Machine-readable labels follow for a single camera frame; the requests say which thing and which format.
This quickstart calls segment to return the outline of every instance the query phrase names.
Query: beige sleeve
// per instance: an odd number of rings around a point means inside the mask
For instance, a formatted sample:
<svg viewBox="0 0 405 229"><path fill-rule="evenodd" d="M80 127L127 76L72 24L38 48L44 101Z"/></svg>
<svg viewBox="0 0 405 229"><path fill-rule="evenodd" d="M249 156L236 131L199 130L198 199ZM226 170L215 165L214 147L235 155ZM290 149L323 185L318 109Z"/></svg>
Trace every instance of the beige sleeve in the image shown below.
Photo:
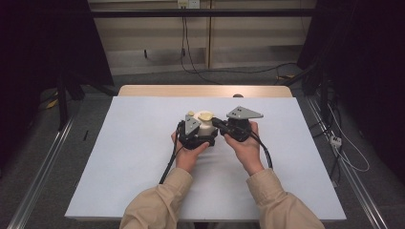
<svg viewBox="0 0 405 229"><path fill-rule="evenodd" d="M284 191L271 169L251 176L247 185L259 207L262 229L324 228L322 222L299 198Z"/></svg>
<svg viewBox="0 0 405 229"><path fill-rule="evenodd" d="M176 228L181 201L193 178L174 168L163 184L137 195L128 205L119 228Z"/></svg>

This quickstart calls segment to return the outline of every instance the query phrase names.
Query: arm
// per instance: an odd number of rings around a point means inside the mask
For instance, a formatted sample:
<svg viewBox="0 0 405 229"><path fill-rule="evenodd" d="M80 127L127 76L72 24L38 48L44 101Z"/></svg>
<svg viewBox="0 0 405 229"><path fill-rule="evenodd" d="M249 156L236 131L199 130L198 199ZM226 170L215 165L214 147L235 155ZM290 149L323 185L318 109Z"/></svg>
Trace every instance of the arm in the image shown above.
<svg viewBox="0 0 405 229"><path fill-rule="evenodd" d="M181 202L188 193L193 178L190 173L198 155L208 148L204 143L195 150L182 148L177 143L176 168L163 184L137 195L128 205L119 228L176 228Z"/></svg>
<svg viewBox="0 0 405 229"><path fill-rule="evenodd" d="M252 131L258 135L257 123L250 124ZM250 137L245 142L238 142L229 135L224 137L250 175L247 185L260 210L261 228L324 228L299 198L284 191L272 169L265 170L256 140Z"/></svg>

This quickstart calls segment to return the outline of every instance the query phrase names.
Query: white tabletop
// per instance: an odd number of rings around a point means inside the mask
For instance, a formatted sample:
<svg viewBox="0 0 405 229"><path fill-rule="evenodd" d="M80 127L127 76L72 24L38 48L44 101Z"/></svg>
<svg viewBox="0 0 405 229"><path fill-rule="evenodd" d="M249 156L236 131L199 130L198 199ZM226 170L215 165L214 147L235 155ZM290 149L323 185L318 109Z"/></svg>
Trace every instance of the white tabletop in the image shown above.
<svg viewBox="0 0 405 229"><path fill-rule="evenodd" d="M170 135L188 111L226 119L239 105L264 114L255 121L286 191L322 220L345 219L295 98L132 96L114 98L66 217L120 219L138 193L158 184L173 149ZM248 175L222 136L200 156L192 176L180 220L259 218Z"/></svg>

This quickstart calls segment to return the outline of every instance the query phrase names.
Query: left hand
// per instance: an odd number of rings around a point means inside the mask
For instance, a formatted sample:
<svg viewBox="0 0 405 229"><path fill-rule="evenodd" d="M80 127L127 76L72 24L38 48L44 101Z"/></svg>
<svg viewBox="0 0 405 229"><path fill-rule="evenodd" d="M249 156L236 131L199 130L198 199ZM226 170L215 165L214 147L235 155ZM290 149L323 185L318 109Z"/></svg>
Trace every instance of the left hand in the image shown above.
<svg viewBox="0 0 405 229"><path fill-rule="evenodd" d="M172 134L173 142L175 141L175 139L176 132ZM182 147L182 144L178 140L176 145L176 152L178 152L176 156L176 168L181 168L190 174L194 166L196 165L199 154L202 153L206 148L208 148L208 146L209 143L205 142L194 150L187 150Z"/></svg>

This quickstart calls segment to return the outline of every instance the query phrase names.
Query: hand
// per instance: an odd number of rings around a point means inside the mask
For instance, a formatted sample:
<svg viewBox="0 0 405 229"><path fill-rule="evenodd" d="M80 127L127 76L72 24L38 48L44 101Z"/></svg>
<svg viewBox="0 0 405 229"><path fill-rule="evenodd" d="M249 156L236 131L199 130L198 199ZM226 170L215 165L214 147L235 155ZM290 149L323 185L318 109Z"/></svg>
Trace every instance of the hand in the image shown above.
<svg viewBox="0 0 405 229"><path fill-rule="evenodd" d="M176 132L172 134L172 140L175 142ZM197 158L199 154L202 153L206 148L208 148L209 143L205 142L201 146L194 150L187 150L182 147L182 144L178 141L176 145L176 168L181 168L188 173L191 173L194 166L196 165Z"/></svg>
<svg viewBox="0 0 405 229"><path fill-rule="evenodd" d="M259 135L259 127L257 122L250 121L252 132ZM241 161L247 173L252 176L257 172L264 170L262 161L260 160L260 144L252 137L244 142L239 142L233 139L230 135L224 135L226 143L232 147L236 153L236 157Z"/></svg>

